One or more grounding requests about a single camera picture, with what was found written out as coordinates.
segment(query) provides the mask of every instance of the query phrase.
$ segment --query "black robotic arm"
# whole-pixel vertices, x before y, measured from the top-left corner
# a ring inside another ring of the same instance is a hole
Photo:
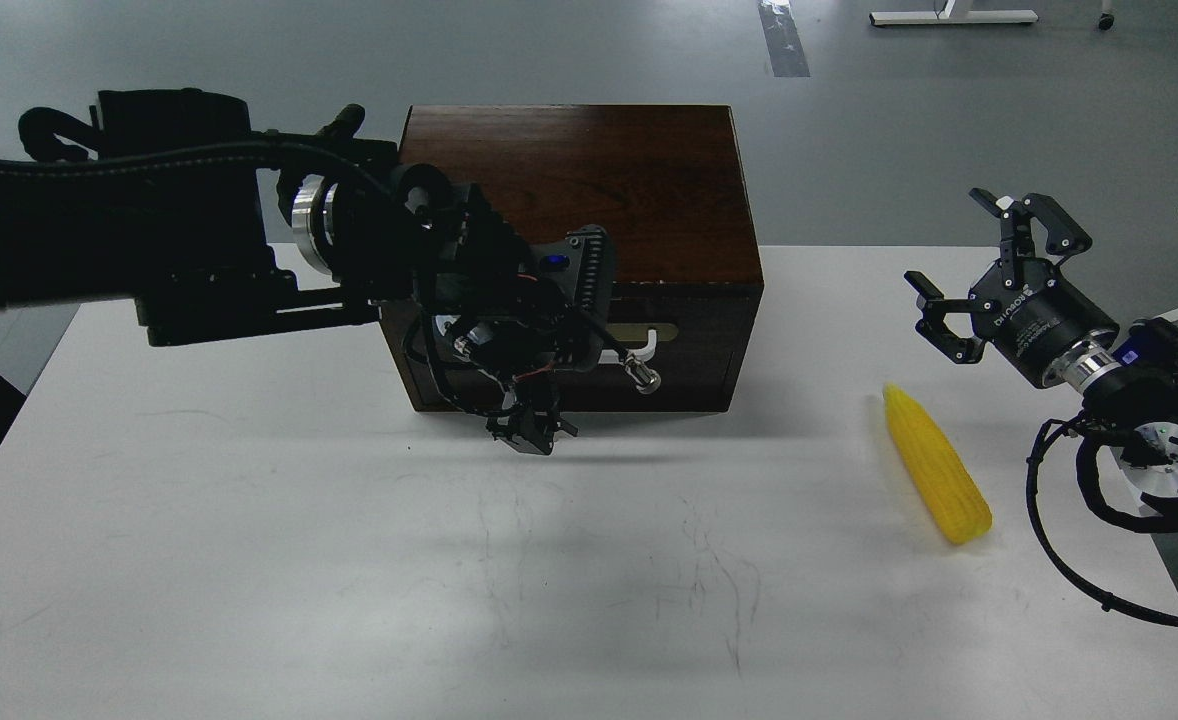
[[[0,309],[128,297],[150,345],[173,346],[371,323],[383,302],[412,299],[413,357],[443,397],[543,455],[575,432],[552,372],[593,369],[611,346],[641,392],[656,389],[604,329],[615,250],[602,227],[528,245],[476,184],[357,140],[362,114],[350,105],[315,136],[254,132],[243,100],[192,88],[100,92],[91,124],[28,111],[19,132],[37,163],[0,160]],[[274,264],[257,169],[279,170],[279,213],[336,288],[300,290]],[[507,403],[462,404],[458,369],[487,374]]]
[[[1088,250],[1092,240],[1051,197],[997,199],[979,189],[972,197],[1000,220],[999,258],[967,299],[946,300],[926,275],[906,272],[922,311],[915,329],[957,364],[978,363],[982,348],[992,343],[1032,387],[1064,383],[1083,396],[1083,412],[1043,424],[1028,456],[1025,500],[1034,534],[1057,570],[1105,610],[1178,626],[1177,616],[1103,592],[1070,569],[1051,547],[1037,506],[1038,467],[1052,443],[1083,437],[1078,485],[1098,518],[1136,533],[1178,531],[1178,328],[1163,318],[1145,319],[1120,337],[1118,323],[1061,273],[1065,260]],[[1047,229],[1046,256],[1060,260],[1037,255],[1033,222]],[[968,315],[973,337],[951,331],[947,313]],[[1107,506],[1096,464],[1104,447],[1111,448],[1151,515]]]

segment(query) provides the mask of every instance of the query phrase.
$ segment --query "floor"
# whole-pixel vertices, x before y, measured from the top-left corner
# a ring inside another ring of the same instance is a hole
[[[977,1],[1041,19],[935,28],[868,24],[929,0],[761,1],[790,9],[807,77],[776,77],[759,0],[0,0],[0,156],[24,158],[24,110],[101,88],[225,92],[291,131],[360,103],[384,138],[412,104],[729,104],[765,245],[988,246],[969,187],[1043,192],[1096,238],[1068,275],[1098,305],[1178,308],[1178,4],[1119,0],[1100,32],[1086,0]],[[1,315],[0,374],[28,391],[72,313]],[[1178,542],[1160,548],[1178,583]]]

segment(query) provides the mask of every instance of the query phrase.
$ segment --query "brown wooden box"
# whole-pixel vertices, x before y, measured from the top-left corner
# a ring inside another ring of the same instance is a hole
[[[638,395],[618,365],[603,365],[557,374],[563,410],[723,411],[732,403],[763,283],[730,108],[415,106],[401,160],[481,184],[530,243],[602,225],[618,255],[608,323],[676,325],[648,363],[663,378],[653,396]],[[451,410],[428,369],[402,355],[413,318],[403,300],[386,305],[380,323],[411,405]],[[501,399],[478,374],[451,379],[475,404]]]

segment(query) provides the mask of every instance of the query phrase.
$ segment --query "cable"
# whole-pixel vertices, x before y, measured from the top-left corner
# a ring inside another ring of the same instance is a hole
[[[588,310],[581,308],[580,305],[570,305],[571,310],[575,311],[575,316],[581,323],[589,326],[590,331],[594,331],[611,350],[616,351],[616,357],[621,361],[621,364],[626,363],[626,357],[629,356],[630,350],[624,345],[624,343],[616,341],[616,336],[607,331],[593,315],[589,315]]]
[[[26,110],[16,123],[16,131],[29,158],[39,161],[86,160],[87,148],[100,151],[105,140],[99,128],[52,108]],[[78,145],[65,145],[59,138],[67,138]]]
[[[1078,489],[1083,493],[1083,502],[1086,502],[1087,509],[1114,528],[1123,528],[1132,533],[1178,533],[1178,521],[1174,518],[1166,518],[1162,515],[1141,518],[1139,515],[1117,510],[1105,501],[1104,493],[1100,493],[1100,469],[1096,464],[1096,455],[1101,447],[1105,447],[1105,443],[1100,438],[1086,434],[1083,436],[1083,444],[1078,447],[1078,456],[1074,460],[1078,470]]]
[[[528,370],[528,372],[524,372],[524,374],[514,375],[512,376],[512,382],[521,383],[522,381],[525,381],[528,378],[534,378],[535,375],[548,374],[549,370],[552,370],[552,359],[548,361],[548,363],[545,363],[543,365],[543,368],[537,368],[537,369],[534,369],[534,370]]]
[[[1084,415],[1079,414],[1077,418],[1073,420],[1047,420],[1043,423],[1043,428],[1038,430],[1038,436],[1033,441],[1033,448],[1030,451],[1030,456],[1025,460],[1030,465],[1028,474],[1025,475],[1025,487],[1024,487],[1024,500],[1025,506],[1028,507],[1030,511],[1030,523],[1033,526],[1033,534],[1038,537],[1038,544],[1041,544],[1043,551],[1046,551],[1047,559],[1060,572],[1061,575],[1079,592],[1086,594],[1087,597],[1100,602],[1100,607],[1105,612],[1117,610],[1123,615],[1129,615],[1130,617],[1146,621],[1146,623],[1153,625],[1167,625],[1171,628],[1178,628],[1178,615],[1169,615],[1166,612],[1158,612],[1150,609],[1141,605],[1130,602],[1124,600],[1124,597],[1118,597],[1113,593],[1105,592],[1105,589],[1092,584],[1088,580],[1076,573],[1072,568],[1068,568],[1068,562],[1065,562],[1060,555],[1057,555],[1055,550],[1052,550],[1051,541],[1047,539],[1046,529],[1043,528],[1043,516],[1038,511],[1038,465],[1045,460],[1047,451],[1052,445],[1055,444],[1057,440],[1066,436],[1070,430],[1079,430],[1083,427]],[[1052,427],[1060,425],[1053,432]]]
[[[421,351],[417,351],[415,348],[416,336],[419,336],[419,333],[421,333],[419,321],[412,322],[410,325],[408,325],[408,331],[402,336],[402,354],[405,355],[408,357],[408,361],[411,361],[412,363],[419,365],[428,365],[429,358],[425,357],[424,354],[421,354]],[[471,363],[443,363],[442,365],[446,370],[478,369],[478,366]]]
[[[428,311],[421,311],[421,332],[425,336],[425,361],[429,364],[429,374],[434,376],[434,387],[438,389],[438,395],[443,399],[449,402],[452,407],[456,407],[461,412],[466,412],[470,415],[478,415],[481,418],[511,418],[514,415],[519,414],[525,410],[527,407],[522,405],[519,402],[510,407],[498,407],[494,410],[479,410],[477,407],[470,404],[470,402],[464,401],[461,396],[456,395],[456,388],[452,387],[451,381],[446,378],[446,369],[443,366],[442,358],[438,356],[438,343],[430,341],[434,337],[434,318]]]
[[[254,169],[282,169],[284,164],[298,160],[303,156],[318,163],[322,174],[327,174],[337,181],[356,181],[366,190],[373,191],[385,202],[388,189],[382,183],[343,156],[336,152],[305,145],[274,140],[251,140],[239,143],[214,143],[181,150],[151,152],[146,156],[124,156],[90,163],[25,163],[0,160],[0,177],[32,179],[32,181],[78,181],[78,179],[115,177],[126,174],[168,172],[209,167],[209,165],[249,165]]]

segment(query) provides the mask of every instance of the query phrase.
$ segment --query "toy corn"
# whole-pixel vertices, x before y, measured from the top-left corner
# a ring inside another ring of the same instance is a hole
[[[882,387],[882,398],[891,438],[937,527],[954,544],[982,536],[993,516],[949,438],[922,405],[895,384]]]

